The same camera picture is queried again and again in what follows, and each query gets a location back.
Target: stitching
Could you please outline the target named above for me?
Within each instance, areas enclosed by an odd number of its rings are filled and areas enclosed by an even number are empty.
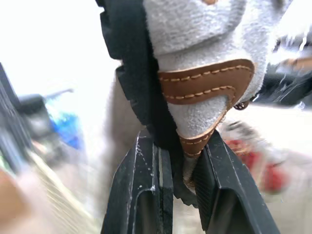
[[[185,98],[195,98],[195,97],[199,97],[199,96],[202,96],[204,94],[209,94],[211,92],[214,92],[214,91],[218,91],[218,90],[225,90],[225,89],[232,89],[232,90],[236,90],[234,87],[232,86],[221,86],[221,87],[218,87],[218,88],[213,88],[213,89],[210,89],[210,90],[205,90],[203,92],[200,92],[200,93],[196,93],[196,94],[188,94],[188,95],[185,95],[185,96],[170,96],[170,95],[165,95],[164,93],[162,93],[165,98],[169,98],[169,99],[185,99]]]
[[[181,143],[185,143],[187,145],[196,145],[196,144],[199,144],[201,143],[202,141],[204,140],[207,140],[211,135],[212,135],[213,131],[208,133],[207,136],[205,138],[203,138],[202,140],[200,141],[196,141],[196,142],[186,142],[186,141],[181,141]]]
[[[198,153],[196,153],[196,154],[189,154],[189,153],[187,153],[187,152],[185,152],[184,151],[184,153],[186,153],[188,156],[195,156],[195,155],[199,155],[200,153],[201,153],[201,151],[199,151]]]
[[[249,68],[247,66],[238,65],[238,66],[227,67],[227,68],[223,68],[223,69],[219,69],[219,70],[215,70],[215,71],[204,72],[202,74],[198,74],[198,75],[194,75],[194,76],[188,76],[188,77],[184,77],[184,78],[164,79],[163,77],[160,77],[159,80],[160,81],[171,81],[171,82],[185,81],[185,80],[190,80],[190,79],[196,79],[196,78],[202,77],[203,75],[210,75],[210,74],[215,75],[219,72],[226,72],[226,71],[234,70],[234,69],[244,69],[244,70],[248,70],[249,72],[252,71],[251,68]]]

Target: brown leather patch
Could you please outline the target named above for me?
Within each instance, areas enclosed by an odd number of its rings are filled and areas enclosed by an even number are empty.
[[[206,4],[212,5],[215,4],[218,0],[203,0]]]
[[[254,65],[247,59],[158,73],[167,102],[177,105],[194,104],[218,95],[227,95],[228,110],[242,97],[253,74]]]
[[[198,158],[213,132],[214,131],[212,130],[207,134],[194,139],[185,139],[180,137],[180,142],[185,155],[191,158]]]

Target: blue object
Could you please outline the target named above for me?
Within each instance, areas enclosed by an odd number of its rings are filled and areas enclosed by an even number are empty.
[[[82,134],[79,118],[72,108],[72,102],[75,101],[72,95],[71,92],[65,92],[48,97],[45,106],[52,126],[61,140],[77,150],[82,150]]]

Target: black rubber edge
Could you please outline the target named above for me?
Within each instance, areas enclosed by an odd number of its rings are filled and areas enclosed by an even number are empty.
[[[196,196],[182,180],[183,153],[176,124],[161,94],[142,0],[97,0],[97,4],[104,7],[100,19],[109,55],[123,62],[116,74],[125,96],[155,145],[174,152],[170,156],[175,196],[196,207]]]

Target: blurry background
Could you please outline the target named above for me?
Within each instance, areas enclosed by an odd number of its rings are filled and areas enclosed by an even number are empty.
[[[277,34],[289,32],[289,25],[300,17],[296,12],[311,9],[308,1],[294,3]],[[101,11],[95,0],[0,1],[0,62],[16,93],[19,96],[33,93],[45,96],[68,88],[75,91],[73,105],[80,117],[88,162],[86,173],[90,199],[86,206],[100,219],[105,212],[113,173],[141,128],[116,82],[115,69],[119,61],[108,55],[101,32]],[[303,26],[292,28],[305,28],[305,19],[299,18],[299,22]],[[264,109],[273,117],[265,114]],[[311,155],[310,112],[298,114],[293,110],[276,109],[272,114],[262,106],[251,108],[248,113],[245,116],[249,118],[244,120],[258,127],[260,133],[278,147],[293,147]],[[237,113],[233,116],[243,118]],[[288,128],[288,134],[284,134],[285,128]],[[36,179],[27,175],[20,184],[35,201],[37,198],[32,189],[36,187]],[[182,205],[180,201],[175,200],[175,204],[176,214],[182,216],[174,221],[176,233],[199,231],[197,210]],[[19,234],[25,227],[26,234],[40,234],[42,229],[48,233],[37,217],[20,225],[11,233]],[[0,229],[0,233],[8,234],[8,231]]]

